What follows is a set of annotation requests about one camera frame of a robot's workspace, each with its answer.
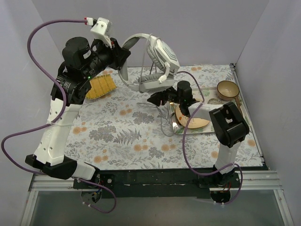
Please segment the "white grey gaming headphones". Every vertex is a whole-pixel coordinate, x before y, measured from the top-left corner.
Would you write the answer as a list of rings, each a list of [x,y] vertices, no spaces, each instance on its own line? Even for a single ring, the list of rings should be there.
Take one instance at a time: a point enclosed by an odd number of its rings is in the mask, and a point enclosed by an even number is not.
[[[130,36],[123,43],[122,48],[130,50],[141,39],[146,39],[144,52],[152,60],[150,73],[143,74],[144,64],[142,64],[137,84],[133,84],[129,81],[127,64],[124,63],[118,69],[120,79],[128,88],[140,93],[160,92],[172,87],[174,76],[180,67],[176,54],[161,38],[146,33]]]

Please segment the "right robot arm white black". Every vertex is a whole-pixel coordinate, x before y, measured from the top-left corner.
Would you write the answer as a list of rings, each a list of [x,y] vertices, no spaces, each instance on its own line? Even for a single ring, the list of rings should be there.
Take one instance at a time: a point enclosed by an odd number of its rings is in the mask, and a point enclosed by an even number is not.
[[[180,111],[189,120],[195,118],[210,121],[220,142],[217,160],[210,173],[198,173],[201,184],[226,186],[235,173],[235,158],[240,144],[249,134],[249,126],[233,102],[223,105],[206,104],[193,97],[188,81],[180,81],[177,88],[170,87],[152,94],[148,102],[161,106],[166,102],[179,105]]]

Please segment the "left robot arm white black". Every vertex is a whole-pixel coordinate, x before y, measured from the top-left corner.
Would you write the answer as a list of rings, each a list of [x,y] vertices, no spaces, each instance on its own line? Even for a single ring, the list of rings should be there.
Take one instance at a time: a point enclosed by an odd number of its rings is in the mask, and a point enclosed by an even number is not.
[[[110,41],[111,47],[97,39],[89,44],[83,37],[66,42],[62,50],[64,61],[51,91],[49,126],[36,151],[26,156],[25,163],[53,178],[82,178],[89,188],[99,185],[98,168],[65,156],[64,149],[73,121],[91,89],[90,80],[107,67],[119,69],[131,54],[115,38]]]

